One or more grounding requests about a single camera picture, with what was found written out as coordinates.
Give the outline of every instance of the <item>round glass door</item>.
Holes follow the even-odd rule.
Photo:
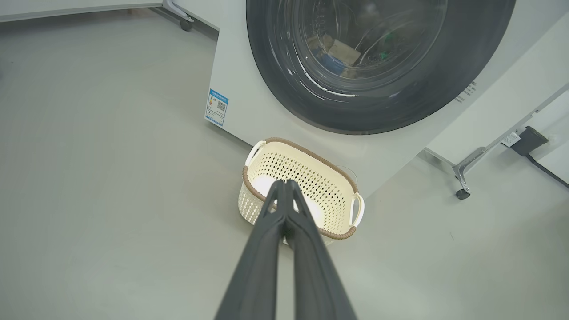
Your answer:
[[[417,122],[484,68],[514,0],[248,0],[263,79],[319,128],[375,134]]]

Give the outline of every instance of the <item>front-loading washing machine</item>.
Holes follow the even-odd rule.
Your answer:
[[[281,137],[369,196],[501,77],[564,0],[225,1],[205,118]]]

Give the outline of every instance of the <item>basket handle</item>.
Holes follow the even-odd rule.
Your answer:
[[[261,151],[261,149],[263,149],[263,147],[265,147],[266,144],[267,144],[267,142],[265,140],[261,140],[261,141],[257,142],[257,144],[253,147],[253,149],[249,153],[249,156],[247,156],[247,160],[245,160],[245,166],[246,167],[248,167],[251,164],[251,162],[253,161],[253,158],[256,155],[257,151]]]
[[[350,221],[352,221],[354,202],[356,201],[356,199],[360,203],[360,207],[358,208],[357,211],[356,220],[352,224],[350,224],[350,227],[357,227],[361,222],[361,218],[363,218],[364,216],[364,209],[365,209],[364,198],[362,198],[362,196],[356,192],[354,194],[354,199],[352,200],[352,212],[350,213]]]

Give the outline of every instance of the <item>caster wheel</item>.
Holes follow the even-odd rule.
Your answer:
[[[459,191],[456,192],[456,197],[459,198],[459,200],[464,200],[469,196],[470,194],[466,192],[464,189],[460,189]]]
[[[189,31],[192,29],[192,27],[193,27],[193,25],[190,21],[187,21],[187,20],[180,21],[180,28],[182,28],[182,30]]]

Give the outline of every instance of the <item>cream plastic basket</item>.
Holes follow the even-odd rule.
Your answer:
[[[245,161],[239,194],[243,218],[255,224],[270,186],[280,179],[300,186],[326,245],[354,234],[365,208],[354,181],[324,158],[281,138],[258,142]]]

